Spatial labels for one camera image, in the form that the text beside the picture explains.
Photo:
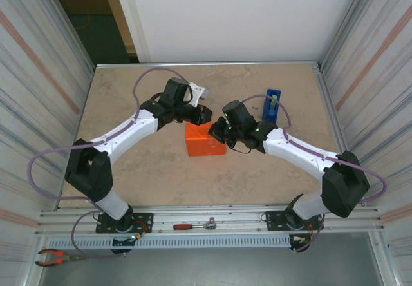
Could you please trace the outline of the aluminium corner post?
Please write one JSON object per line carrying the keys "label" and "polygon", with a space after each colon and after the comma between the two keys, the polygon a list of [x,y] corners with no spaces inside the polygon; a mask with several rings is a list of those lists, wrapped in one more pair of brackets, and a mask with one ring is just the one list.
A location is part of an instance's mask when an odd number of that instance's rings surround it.
{"label": "aluminium corner post", "polygon": [[63,39],[68,43],[68,46],[75,54],[78,61],[83,65],[84,69],[94,75],[95,65],[88,55],[61,3],[59,0],[46,1],[46,4],[51,8],[52,17],[57,23],[57,28],[62,34]]}
{"label": "aluminium corner post", "polygon": [[328,49],[325,51],[323,58],[319,61],[319,69],[325,73],[335,60],[339,50],[342,48],[352,26],[357,21],[364,5],[369,0],[353,0],[348,11],[346,12],[342,23],[340,24],[335,36],[333,37]]}

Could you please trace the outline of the wide aluminium mounting rail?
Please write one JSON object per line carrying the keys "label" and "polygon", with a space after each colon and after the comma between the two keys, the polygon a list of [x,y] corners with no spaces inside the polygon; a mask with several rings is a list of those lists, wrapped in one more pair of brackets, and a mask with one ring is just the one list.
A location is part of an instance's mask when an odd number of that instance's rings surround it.
{"label": "wide aluminium mounting rail", "polygon": [[[137,213],[154,214],[152,235],[189,234],[187,231],[174,231],[174,224],[204,224],[213,217],[217,229],[206,231],[196,229],[196,234],[253,234],[267,232],[264,222],[266,211],[280,211],[283,205],[203,205],[203,206],[137,206]],[[54,212],[40,214],[37,236],[68,236],[76,220],[90,208],[63,207]],[[347,218],[328,214],[324,220],[324,233],[367,233],[383,231],[384,226],[379,212],[373,206],[358,205]]]}

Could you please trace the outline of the ridged aluminium side rail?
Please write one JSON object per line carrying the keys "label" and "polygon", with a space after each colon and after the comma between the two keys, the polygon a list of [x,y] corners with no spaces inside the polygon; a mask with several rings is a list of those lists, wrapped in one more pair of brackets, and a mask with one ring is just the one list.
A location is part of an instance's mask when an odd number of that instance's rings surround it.
{"label": "ridged aluminium side rail", "polygon": [[362,200],[370,185],[363,171],[348,165],[358,166],[359,160],[347,150],[324,75],[318,67],[314,68],[314,73],[338,147],[338,152],[332,155],[332,165],[326,168],[326,174],[322,178],[322,196],[331,212],[347,217]]}

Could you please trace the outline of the grey metal shelf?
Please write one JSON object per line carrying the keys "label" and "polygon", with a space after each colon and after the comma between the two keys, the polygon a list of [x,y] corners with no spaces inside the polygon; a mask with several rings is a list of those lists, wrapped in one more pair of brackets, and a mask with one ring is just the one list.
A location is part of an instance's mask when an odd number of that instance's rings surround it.
{"label": "grey metal shelf", "polygon": [[384,286],[365,233],[287,248],[154,249],[47,268],[40,286]]}

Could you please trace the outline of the orange handled pliers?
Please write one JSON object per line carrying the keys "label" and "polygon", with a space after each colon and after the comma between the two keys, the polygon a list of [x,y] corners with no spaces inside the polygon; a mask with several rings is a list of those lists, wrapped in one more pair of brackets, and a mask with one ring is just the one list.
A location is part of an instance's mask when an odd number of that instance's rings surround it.
{"label": "orange handled pliers", "polygon": [[57,265],[62,265],[65,262],[72,262],[78,260],[84,260],[85,257],[77,254],[70,254],[65,251],[56,250],[56,249],[43,249],[37,253],[38,255],[50,254],[55,258],[48,262],[35,261],[35,264],[39,267],[54,267]]}

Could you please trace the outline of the white door frame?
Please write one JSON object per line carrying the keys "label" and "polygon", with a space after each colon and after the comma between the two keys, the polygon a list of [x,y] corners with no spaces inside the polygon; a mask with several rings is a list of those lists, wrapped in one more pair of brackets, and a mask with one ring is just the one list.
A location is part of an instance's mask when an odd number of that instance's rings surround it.
{"label": "white door frame", "polygon": [[152,62],[135,0],[108,0],[128,54],[139,63]]}

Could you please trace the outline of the red handled ratchet wrench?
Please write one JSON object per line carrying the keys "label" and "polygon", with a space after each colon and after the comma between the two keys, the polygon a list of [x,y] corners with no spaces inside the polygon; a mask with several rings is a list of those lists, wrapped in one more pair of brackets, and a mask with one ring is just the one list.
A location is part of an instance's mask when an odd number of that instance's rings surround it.
{"label": "red handled ratchet wrench", "polygon": [[175,231],[186,231],[186,230],[193,230],[193,229],[214,230],[216,229],[216,222],[213,217],[210,217],[209,221],[204,224],[176,224],[176,225],[173,225],[173,229]]}

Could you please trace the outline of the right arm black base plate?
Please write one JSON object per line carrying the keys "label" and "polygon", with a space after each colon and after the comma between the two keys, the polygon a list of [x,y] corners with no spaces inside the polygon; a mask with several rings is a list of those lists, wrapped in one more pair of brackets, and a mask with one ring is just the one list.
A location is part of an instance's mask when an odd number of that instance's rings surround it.
{"label": "right arm black base plate", "polygon": [[303,220],[291,212],[266,211],[263,220],[267,224],[268,231],[308,231],[310,225],[314,230],[320,228],[322,216],[317,215],[309,220]]}

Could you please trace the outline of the blue tape dispenser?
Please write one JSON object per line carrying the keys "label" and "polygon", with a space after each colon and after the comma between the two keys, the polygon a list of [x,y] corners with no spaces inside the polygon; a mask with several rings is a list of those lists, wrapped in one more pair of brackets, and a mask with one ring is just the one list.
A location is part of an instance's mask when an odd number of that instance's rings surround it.
{"label": "blue tape dispenser", "polygon": [[263,108],[263,120],[268,120],[277,123],[277,116],[279,111],[279,104],[275,101],[280,101],[281,91],[275,89],[268,89],[267,95],[270,98],[265,98],[264,108]]}

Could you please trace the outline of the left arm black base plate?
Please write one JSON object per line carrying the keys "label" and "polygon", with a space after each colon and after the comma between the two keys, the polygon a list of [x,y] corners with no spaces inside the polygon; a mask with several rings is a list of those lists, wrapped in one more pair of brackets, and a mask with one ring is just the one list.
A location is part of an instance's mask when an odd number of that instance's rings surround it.
{"label": "left arm black base plate", "polygon": [[98,234],[151,233],[153,217],[153,213],[128,212],[120,220],[115,220],[103,213],[98,216],[95,232]]}

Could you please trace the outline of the thin aluminium table rail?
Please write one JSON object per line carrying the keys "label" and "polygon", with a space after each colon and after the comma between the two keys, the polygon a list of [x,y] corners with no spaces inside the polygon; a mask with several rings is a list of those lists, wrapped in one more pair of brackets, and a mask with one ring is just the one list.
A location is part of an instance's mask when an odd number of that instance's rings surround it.
{"label": "thin aluminium table rail", "polygon": [[161,63],[135,63],[135,64],[98,64],[96,69],[108,68],[154,68],[166,67],[174,68],[181,66],[266,66],[266,65],[310,65],[312,68],[318,68],[317,61],[238,61],[238,62],[161,62]]}

